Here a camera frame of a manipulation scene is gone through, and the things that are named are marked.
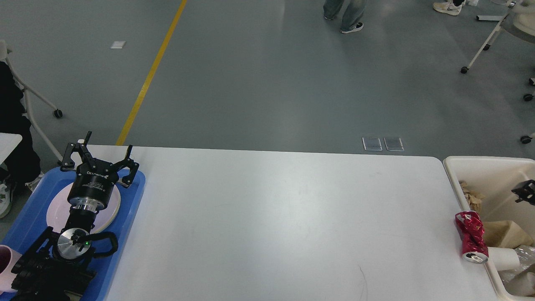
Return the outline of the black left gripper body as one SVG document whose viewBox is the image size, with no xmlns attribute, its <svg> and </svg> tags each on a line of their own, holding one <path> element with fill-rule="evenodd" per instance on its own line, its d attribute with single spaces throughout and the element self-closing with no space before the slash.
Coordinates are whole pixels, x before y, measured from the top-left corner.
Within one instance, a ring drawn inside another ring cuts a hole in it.
<svg viewBox="0 0 535 301">
<path fill-rule="evenodd" d="M 118 181 L 118 166 L 114 164 L 96 164 L 95 171 L 90 165 L 67 166 L 68 171 L 75 171 L 76 177 L 69 191 L 67 200 L 73 209 L 87 210 L 92 213 L 107 208 L 115 183 Z"/>
</svg>

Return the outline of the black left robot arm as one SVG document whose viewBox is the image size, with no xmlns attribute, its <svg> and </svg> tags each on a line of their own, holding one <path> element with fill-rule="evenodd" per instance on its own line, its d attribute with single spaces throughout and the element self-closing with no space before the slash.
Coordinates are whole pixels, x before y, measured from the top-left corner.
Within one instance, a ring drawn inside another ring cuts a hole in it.
<svg viewBox="0 0 535 301">
<path fill-rule="evenodd" d="M 128 188 L 139 170 L 131 158 L 132 145 L 125 157 L 111 163 L 94 158 L 87 148 L 89 131 L 82 142 L 69 143 L 60 170 L 74 172 L 67 196 L 69 216 L 60 231 L 46 227 L 15 263 L 12 288 L 14 301 L 71 301 L 81 298 L 96 272 L 89 269 L 93 259 L 107 258 L 119 249 L 111 231 L 93 232 L 99 212 L 109 206 L 117 185 Z"/>
</svg>

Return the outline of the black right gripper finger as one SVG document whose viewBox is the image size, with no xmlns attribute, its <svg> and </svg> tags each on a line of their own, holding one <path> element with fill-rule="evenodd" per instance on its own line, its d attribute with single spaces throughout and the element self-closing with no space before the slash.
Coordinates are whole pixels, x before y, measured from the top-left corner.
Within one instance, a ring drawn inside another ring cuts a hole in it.
<svg viewBox="0 0 535 301">
<path fill-rule="evenodd" d="M 527 180 L 521 183 L 518 183 L 516 187 L 514 187 L 512 190 L 512 193 L 514 193 L 517 196 L 517 199 L 515 200 L 516 203 L 520 202 L 528 202 L 531 205 L 535 205 L 535 181 L 534 180 Z"/>
</svg>

